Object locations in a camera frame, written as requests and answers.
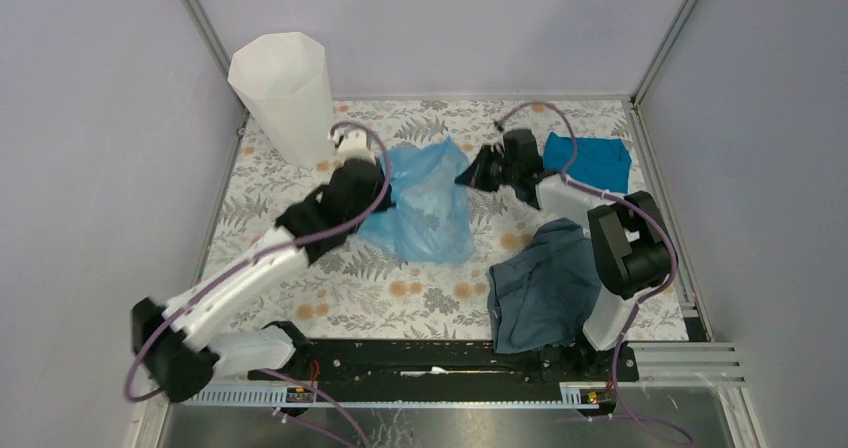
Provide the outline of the blue plastic trash bag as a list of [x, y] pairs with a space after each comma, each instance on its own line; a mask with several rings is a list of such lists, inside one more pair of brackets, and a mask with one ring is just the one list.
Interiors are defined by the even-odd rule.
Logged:
[[391, 202], [358, 231], [360, 237], [403, 262], [460, 264], [474, 251], [471, 207], [455, 178], [469, 167], [451, 139], [388, 152]]

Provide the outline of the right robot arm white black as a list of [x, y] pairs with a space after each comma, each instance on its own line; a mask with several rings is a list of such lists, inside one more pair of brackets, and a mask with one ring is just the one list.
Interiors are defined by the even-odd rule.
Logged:
[[651, 194], [610, 192], [569, 174], [578, 148], [574, 143], [556, 170], [545, 164], [529, 130], [506, 131], [500, 143], [484, 145], [455, 182], [490, 193], [510, 187], [528, 206], [585, 229], [600, 288], [581, 326], [587, 344], [575, 350], [573, 364], [583, 378], [597, 380], [612, 368], [610, 350], [624, 341], [639, 306], [673, 282], [678, 256]]

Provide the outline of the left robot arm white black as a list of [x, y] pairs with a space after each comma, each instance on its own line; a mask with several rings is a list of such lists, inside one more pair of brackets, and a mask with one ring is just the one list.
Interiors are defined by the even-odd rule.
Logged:
[[230, 314], [341, 246], [373, 212], [388, 210], [391, 174], [386, 155], [347, 159], [223, 271], [164, 304], [137, 302], [125, 398], [138, 403], [163, 394], [182, 402], [205, 388], [224, 359], [210, 343]]

